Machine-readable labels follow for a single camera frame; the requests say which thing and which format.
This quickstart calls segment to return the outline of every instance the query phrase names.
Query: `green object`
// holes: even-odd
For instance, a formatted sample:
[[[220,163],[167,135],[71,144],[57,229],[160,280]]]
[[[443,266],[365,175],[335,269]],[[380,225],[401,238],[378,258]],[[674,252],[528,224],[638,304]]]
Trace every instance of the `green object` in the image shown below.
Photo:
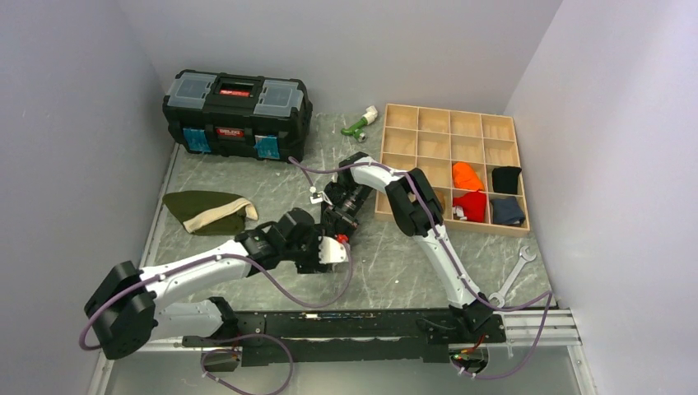
[[[369,121],[365,117],[361,117],[359,122],[354,123],[351,125],[349,128],[344,128],[342,129],[342,134],[344,136],[352,136],[354,137],[358,142],[364,142],[366,140],[366,133],[364,133],[363,128],[364,126],[368,125]]]
[[[167,193],[162,197],[162,202],[167,206],[177,221],[184,225],[184,222],[191,220],[204,211],[212,208],[225,206],[228,203],[240,199],[240,195],[233,193],[213,192],[213,191],[183,191]],[[237,235],[244,230],[245,209],[240,209],[234,214],[225,216],[220,220],[213,221],[192,232],[192,235]]]

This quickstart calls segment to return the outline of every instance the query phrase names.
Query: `red label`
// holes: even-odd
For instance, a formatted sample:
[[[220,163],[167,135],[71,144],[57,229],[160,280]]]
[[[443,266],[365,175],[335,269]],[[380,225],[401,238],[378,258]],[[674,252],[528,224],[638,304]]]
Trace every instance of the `red label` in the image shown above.
[[[218,136],[244,137],[244,130],[242,129],[216,128],[216,133],[218,133]]]
[[[232,91],[230,89],[221,89],[218,93],[220,93],[221,95],[249,97],[249,92],[247,91]]]

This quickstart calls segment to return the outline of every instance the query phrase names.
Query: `beige cloth trim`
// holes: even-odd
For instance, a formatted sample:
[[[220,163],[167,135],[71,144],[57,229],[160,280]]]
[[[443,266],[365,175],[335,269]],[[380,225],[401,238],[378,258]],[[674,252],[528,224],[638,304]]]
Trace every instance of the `beige cloth trim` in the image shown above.
[[[193,233],[197,229],[201,229],[204,226],[212,223],[213,221],[218,221],[224,216],[229,216],[230,214],[236,213],[239,209],[243,207],[245,216],[247,216],[252,221],[256,221],[258,219],[257,209],[254,208],[252,202],[245,199],[244,197],[241,197],[240,199],[230,202],[226,205],[206,210],[200,213],[199,215],[195,216],[191,220],[185,221],[183,225],[189,233]]]

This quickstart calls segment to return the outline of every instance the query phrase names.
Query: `green cloth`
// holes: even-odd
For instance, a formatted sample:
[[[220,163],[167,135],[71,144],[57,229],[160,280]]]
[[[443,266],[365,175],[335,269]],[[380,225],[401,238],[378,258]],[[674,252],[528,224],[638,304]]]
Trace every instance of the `green cloth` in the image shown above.
[[[183,191],[167,193],[162,202],[170,210],[180,224],[212,208],[225,206],[241,198],[240,195],[213,191]],[[244,230],[245,210],[224,216],[218,221],[195,230],[192,234],[198,236],[237,235]]]

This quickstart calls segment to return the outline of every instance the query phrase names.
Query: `red cloth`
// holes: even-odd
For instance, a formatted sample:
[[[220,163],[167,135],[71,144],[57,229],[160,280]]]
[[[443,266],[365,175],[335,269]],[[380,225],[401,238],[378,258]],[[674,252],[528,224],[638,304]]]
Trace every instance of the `red cloth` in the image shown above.
[[[469,192],[461,197],[454,197],[454,207],[463,208],[467,221],[485,222],[487,196],[481,192]]]

